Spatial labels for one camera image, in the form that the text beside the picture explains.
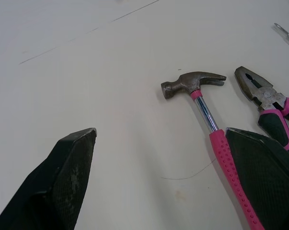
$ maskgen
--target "pink hammer handle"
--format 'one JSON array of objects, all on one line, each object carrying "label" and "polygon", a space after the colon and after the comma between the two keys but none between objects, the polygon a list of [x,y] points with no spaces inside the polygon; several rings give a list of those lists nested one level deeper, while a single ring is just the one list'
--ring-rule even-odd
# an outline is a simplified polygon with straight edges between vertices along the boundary
[{"label": "pink hammer handle", "polygon": [[225,138],[224,131],[219,129],[211,133],[210,140],[215,156],[223,170],[225,177],[227,178],[227,181],[230,183],[242,210],[244,211],[251,230],[264,230],[264,227],[261,225],[240,185],[234,160],[232,158],[227,139]]}]

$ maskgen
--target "hammer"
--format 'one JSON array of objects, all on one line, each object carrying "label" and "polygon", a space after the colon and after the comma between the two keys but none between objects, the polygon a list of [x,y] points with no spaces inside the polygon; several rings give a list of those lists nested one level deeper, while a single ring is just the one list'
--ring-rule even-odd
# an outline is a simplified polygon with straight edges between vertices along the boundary
[{"label": "hammer", "polygon": [[224,85],[225,80],[226,77],[219,74],[191,72],[181,75],[178,80],[174,82],[164,82],[161,84],[161,87],[166,99],[173,97],[177,92],[187,92],[194,100],[210,131],[211,145],[216,159],[218,160],[227,181],[238,199],[250,228],[252,230],[263,230],[264,227],[260,223],[240,185],[230,146],[225,137],[224,131],[218,128],[200,90],[202,84],[222,86]]}]

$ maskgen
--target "white surface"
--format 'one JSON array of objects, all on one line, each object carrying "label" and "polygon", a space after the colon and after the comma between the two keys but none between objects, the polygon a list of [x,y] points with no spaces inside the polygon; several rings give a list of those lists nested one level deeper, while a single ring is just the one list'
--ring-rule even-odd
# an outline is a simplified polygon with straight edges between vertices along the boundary
[{"label": "white surface", "polygon": [[289,45],[271,29],[289,31],[288,2],[160,0],[112,23],[151,1],[13,2],[0,1],[0,212],[60,138],[96,127],[77,230],[248,229],[193,101],[160,83],[225,75],[202,87],[219,128],[263,133],[233,73],[289,96]]}]

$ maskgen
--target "metal pliers head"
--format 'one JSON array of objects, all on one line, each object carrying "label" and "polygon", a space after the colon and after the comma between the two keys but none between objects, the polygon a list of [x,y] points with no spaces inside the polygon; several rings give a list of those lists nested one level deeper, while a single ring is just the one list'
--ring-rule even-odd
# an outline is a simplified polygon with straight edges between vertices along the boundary
[{"label": "metal pliers head", "polygon": [[263,77],[243,66],[236,69],[235,77],[241,90],[247,98],[258,105],[260,111],[284,109],[286,97],[276,92],[273,89],[273,85]]}]

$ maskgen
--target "black rubber surface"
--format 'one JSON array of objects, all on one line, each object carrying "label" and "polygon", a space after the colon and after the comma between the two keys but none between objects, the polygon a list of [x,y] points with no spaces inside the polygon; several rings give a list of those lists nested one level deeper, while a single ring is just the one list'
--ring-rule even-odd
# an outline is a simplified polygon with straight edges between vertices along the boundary
[{"label": "black rubber surface", "polygon": [[270,113],[261,115],[258,120],[258,125],[283,147],[288,144],[289,139],[287,133],[277,114]]},{"label": "black rubber surface", "polygon": [[226,132],[241,186],[266,230],[289,230],[289,153],[248,131]]},{"label": "black rubber surface", "polygon": [[73,230],[87,189],[95,139],[93,128],[60,139],[5,207],[0,230]]}]

